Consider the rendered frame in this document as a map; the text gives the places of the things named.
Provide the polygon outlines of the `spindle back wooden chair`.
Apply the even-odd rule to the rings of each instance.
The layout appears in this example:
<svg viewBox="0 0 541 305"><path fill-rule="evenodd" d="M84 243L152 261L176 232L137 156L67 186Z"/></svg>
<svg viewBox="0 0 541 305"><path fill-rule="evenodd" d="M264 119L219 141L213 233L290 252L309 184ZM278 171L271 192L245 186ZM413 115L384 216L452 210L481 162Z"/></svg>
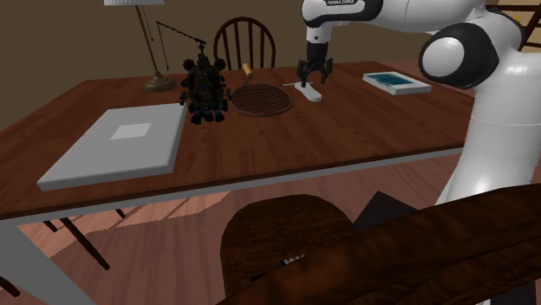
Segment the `spindle back wooden chair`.
<svg viewBox="0 0 541 305"><path fill-rule="evenodd" d="M255 68L276 67L277 48L271 32L258 20L234 17L221 25L212 44L215 59L229 70L241 69L245 61Z"/></svg>

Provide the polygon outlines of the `dark wooden chair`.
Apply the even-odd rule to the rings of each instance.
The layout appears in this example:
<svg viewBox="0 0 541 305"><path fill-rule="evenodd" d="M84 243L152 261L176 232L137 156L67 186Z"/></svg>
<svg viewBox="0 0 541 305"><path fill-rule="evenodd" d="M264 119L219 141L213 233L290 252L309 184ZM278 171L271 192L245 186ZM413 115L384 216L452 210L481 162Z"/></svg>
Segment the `dark wooden chair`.
<svg viewBox="0 0 541 305"><path fill-rule="evenodd" d="M311 251L218 305L476 305L541 278L541 184L436 205Z"/></svg>

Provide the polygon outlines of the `brass desk lamp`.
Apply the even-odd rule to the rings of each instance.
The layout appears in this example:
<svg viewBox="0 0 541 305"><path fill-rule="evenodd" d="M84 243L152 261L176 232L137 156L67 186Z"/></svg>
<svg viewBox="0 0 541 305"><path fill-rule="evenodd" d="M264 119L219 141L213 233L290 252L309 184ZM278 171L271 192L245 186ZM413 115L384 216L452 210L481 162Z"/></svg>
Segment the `brass desk lamp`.
<svg viewBox="0 0 541 305"><path fill-rule="evenodd" d="M176 81L174 79L165 77L158 69L153 54L153 49L151 47L151 41L153 38L147 31L147 22L143 18L142 13L143 6L162 6L166 4L165 0L103 0L103 4L105 6L132 6L136 10L148 53L153 64L153 78L145 82L144 89L148 93L165 93L174 90L177 87Z"/></svg>

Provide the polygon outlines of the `teal covered book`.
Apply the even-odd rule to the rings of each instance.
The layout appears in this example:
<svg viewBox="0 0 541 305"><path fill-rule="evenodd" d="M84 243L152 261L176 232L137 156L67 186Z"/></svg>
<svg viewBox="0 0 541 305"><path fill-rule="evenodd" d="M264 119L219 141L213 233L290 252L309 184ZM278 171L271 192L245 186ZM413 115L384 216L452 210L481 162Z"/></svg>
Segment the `teal covered book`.
<svg viewBox="0 0 541 305"><path fill-rule="evenodd" d="M391 95L423 94L431 92L433 88L425 82L394 71L368 73L362 79Z"/></svg>

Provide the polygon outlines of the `white handled utensil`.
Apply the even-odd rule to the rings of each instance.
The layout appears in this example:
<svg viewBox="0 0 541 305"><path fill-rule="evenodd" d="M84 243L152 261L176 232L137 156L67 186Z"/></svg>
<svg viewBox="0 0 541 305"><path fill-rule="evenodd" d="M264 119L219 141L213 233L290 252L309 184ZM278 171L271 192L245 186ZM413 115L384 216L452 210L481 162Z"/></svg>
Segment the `white handled utensil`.
<svg viewBox="0 0 541 305"><path fill-rule="evenodd" d="M312 82L307 81L305 86L300 81L292 83L284 83L283 87L294 87L297 91L303 94L303 96L311 102L319 102L322 100L322 95L317 92L312 86Z"/></svg>

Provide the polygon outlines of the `brown wooden table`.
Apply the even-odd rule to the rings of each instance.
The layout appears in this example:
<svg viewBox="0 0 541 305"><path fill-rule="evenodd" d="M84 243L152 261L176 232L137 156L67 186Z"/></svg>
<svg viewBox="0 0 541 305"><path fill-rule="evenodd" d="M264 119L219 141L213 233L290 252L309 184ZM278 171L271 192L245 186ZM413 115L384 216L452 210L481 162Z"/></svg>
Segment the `brown wooden table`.
<svg viewBox="0 0 541 305"><path fill-rule="evenodd" d="M66 230L28 224L23 232L97 305L214 305L225 296L220 238L234 212L251 201L314 194L358 216L376 186L398 191L383 170L316 176L375 155L454 150L466 134L473 100L436 86L393 96L367 84L361 62L340 63L321 86L322 100L291 91L285 114L255 118L229 110L222 122L186 123L170 174L41 191L36 181L110 108L175 101L149 94L136 78L85 81L7 131L16 146L3 155L0 200L33 205L172 187L172 199L79 217L77 225L109 263L103 269Z"/></svg>

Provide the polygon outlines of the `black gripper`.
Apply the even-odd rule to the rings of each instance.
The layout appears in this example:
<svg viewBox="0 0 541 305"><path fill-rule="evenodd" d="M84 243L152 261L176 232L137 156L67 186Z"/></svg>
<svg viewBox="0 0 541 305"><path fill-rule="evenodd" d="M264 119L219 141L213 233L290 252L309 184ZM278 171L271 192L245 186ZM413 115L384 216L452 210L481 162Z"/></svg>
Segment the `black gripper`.
<svg viewBox="0 0 541 305"><path fill-rule="evenodd" d="M322 64L320 68L322 85L325 84L328 76L332 73L333 59L327 57L328 46L327 42L307 42L307 61L299 60L297 64L297 77L302 88L306 87L307 76L311 72L310 64Z"/></svg>

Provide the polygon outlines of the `dark toy robot with antenna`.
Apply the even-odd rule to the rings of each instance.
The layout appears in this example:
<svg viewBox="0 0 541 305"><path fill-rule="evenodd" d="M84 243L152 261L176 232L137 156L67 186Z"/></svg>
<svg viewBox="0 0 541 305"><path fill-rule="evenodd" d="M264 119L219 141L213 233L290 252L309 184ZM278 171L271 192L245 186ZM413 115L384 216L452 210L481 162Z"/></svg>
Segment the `dark toy robot with antenna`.
<svg viewBox="0 0 541 305"><path fill-rule="evenodd" d="M160 36L164 59L167 60L165 46L161 34L161 28L167 28L197 42L199 53L197 61L186 59L183 68L187 72L186 77L179 83L185 89L179 97L179 103L187 105L188 112L192 115L191 123L200 125L202 120L221 122L225 119L224 112L228 111L228 101L231 99L231 90L225 84L225 78L220 72L225 69L223 59L216 59L211 63L205 54L206 42L179 31L159 21L156 22Z"/></svg>

